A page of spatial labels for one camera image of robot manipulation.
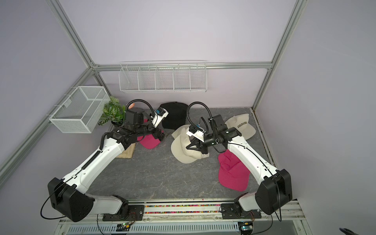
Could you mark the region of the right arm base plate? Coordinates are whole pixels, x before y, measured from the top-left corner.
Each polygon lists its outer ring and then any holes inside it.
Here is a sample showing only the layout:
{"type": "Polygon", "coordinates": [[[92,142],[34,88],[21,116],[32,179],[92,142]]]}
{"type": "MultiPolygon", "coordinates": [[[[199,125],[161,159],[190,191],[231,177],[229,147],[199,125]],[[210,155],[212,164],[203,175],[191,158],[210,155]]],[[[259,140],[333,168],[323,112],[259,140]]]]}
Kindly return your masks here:
{"type": "Polygon", "coordinates": [[[245,211],[239,204],[223,203],[219,207],[223,219],[260,219],[261,213],[258,210],[245,211]]]}

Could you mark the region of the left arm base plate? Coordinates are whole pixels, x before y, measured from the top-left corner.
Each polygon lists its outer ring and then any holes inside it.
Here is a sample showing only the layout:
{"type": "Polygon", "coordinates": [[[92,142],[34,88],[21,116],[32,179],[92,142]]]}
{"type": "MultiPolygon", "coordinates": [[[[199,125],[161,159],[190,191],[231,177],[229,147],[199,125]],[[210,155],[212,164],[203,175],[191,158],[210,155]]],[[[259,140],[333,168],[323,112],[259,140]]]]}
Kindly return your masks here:
{"type": "Polygon", "coordinates": [[[144,205],[126,205],[116,214],[104,214],[102,221],[141,221],[144,210],[144,205]]]}

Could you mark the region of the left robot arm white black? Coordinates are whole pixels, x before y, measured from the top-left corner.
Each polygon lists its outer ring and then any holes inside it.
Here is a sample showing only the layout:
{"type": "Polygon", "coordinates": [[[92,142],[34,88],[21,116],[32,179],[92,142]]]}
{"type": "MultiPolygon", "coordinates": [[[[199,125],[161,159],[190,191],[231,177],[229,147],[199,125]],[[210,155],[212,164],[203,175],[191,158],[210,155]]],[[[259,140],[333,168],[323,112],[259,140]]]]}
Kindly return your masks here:
{"type": "Polygon", "coordinates": [[[125,120],[119,127],[102,135],[100,145],[81,165],[68,173],[62,179],[53,178],[48,183],[49,197],[47,201],[52,208],[59,211],[63,217],[78,222],[93,214],[102,214],[115,220],[125,220],[129,217],[129,202],[118,195],[97,196],[87,191],[102,171],[121,153],[138,141],[139,137],[152,135],[163,140],[164,133],[159,124],[168,116],[165,108],[154,110],[144,121],[146,113],[142,109],[124,111],[125,120]]]}

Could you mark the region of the black cap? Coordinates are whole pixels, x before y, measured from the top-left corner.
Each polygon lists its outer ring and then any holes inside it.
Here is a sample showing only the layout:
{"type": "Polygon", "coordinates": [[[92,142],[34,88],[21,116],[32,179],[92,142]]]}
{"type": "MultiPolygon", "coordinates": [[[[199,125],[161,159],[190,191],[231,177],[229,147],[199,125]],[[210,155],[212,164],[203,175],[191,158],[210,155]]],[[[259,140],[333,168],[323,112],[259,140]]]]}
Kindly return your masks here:
{"type": "Polygon", "coordinates": [[[164,129],[176,130],[186,124],[188,105],[180,102],[168,102],[160,105],[168,111],[168,116],[162,121],[164,129]]]}

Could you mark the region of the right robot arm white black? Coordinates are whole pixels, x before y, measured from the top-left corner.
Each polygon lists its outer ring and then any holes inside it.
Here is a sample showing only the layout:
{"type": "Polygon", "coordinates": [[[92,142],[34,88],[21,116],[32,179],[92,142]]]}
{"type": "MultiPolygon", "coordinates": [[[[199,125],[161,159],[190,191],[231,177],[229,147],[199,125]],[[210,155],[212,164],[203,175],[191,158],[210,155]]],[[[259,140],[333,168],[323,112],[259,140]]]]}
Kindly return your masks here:
{"type": "Polygon", "coordinates": [[[247,167],[258,183],[258,190],[254,194],[245,194],[239,197],[240,207],[246,211],[247,206],[254,204],[265,214],[272,215],[281,210],[281,207],[292,200],[291,176],[285,169],[278,170],[263,159],[234,127],[227,127],[221,115],[213,116],[208,106],[195,101],[187,107],[187,119],[190,123],[187,134],[193,137],[187,150],[194,150],[202,154],[208,153],[209,147],[223,145],[247,167]],[[190,118],[190,109],[194,105],[203,106],[209,115],[208,122],[212,130],[201,128],[190,118]]]}

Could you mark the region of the cream cap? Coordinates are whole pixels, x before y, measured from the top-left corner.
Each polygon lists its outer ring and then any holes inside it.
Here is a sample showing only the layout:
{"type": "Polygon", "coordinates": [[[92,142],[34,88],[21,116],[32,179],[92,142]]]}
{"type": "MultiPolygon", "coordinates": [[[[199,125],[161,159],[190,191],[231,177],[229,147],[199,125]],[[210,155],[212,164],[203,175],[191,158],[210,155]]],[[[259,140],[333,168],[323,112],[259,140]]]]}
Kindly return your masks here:
{"type": "Polygon", "coordinates": [[[181,134],[174,139],[171,144],[171,152],[173,156],[184,164],[190,164],[197,160],[204,159],[210,156],[210,154],[202,154],[199,151],[187,150],[186,147],[191,143],[189,136],[187,135],[187,129],[183,129],[181,134]]]}
{"type": "Polygon", "coordinates": [[[180,126],[179,128],[177,128],[177,129],[171,134],[171,136],[172,136],[174,139],[176,139],[176,138],[181,134],[181,131],[182,131],[183,129],[187,129],[187,128],[189,128],[189,127],[190,127],[190,124],[182,125],[182,126],[180,126]]]}
{"type": "Polygon", "coordinates": [[[255,128],[249,123],[250,115],[241,114],[229,118],[225,124],[228,128],[236,128],[248,140],[256,134],[255,128]]]}

